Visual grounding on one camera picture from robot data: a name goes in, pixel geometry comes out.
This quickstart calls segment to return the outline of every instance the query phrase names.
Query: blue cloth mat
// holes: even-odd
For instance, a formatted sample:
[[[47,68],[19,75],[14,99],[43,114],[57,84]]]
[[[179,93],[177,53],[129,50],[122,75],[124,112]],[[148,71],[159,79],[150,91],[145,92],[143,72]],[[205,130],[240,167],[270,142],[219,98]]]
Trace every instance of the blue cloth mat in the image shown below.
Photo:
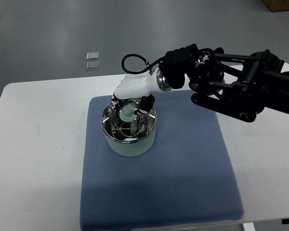
[[[89,105],[80,226],[129,230],[239,220],[244,214],[216,113],[194,105],[190,90],[155,93],[156,139],[146,153],[113,152],[101,127],[111,96]]]

